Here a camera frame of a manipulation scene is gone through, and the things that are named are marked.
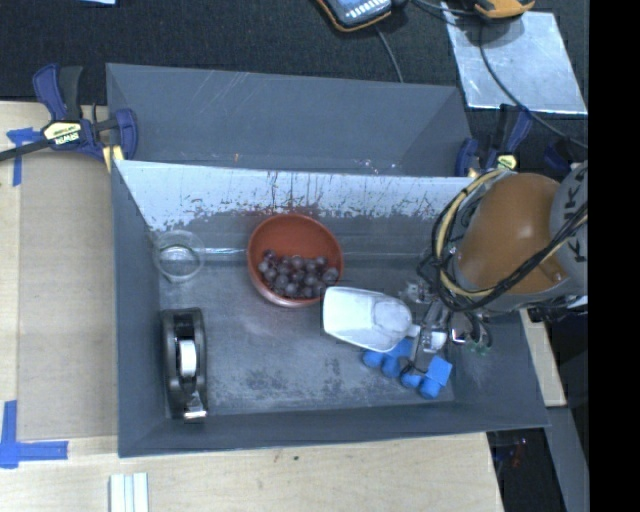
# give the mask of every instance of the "terracotta bowl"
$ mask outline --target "terracotta bowl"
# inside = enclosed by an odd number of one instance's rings
[[[301,308],[322,300],[322,296],[312,299],[288,298],[272,291],[264,281],[258,264],[267,249],[278,256],[315,258],[325,256],[329,267],[338,270],[338,280],[342,277],[344,261],[342,249],[335,236],[323,224],[311,217],[298,213],[284,213],[269,217],[260,223],[249,238],[247,264],[251,282],[260,295],[279,306]]]

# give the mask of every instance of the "glass cup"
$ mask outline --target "glass cup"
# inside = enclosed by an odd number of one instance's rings
[[[166,231],[153,242],[153,262],[171,283],[193,278],[204,266],[204,256],[202,240],[191,231]]]

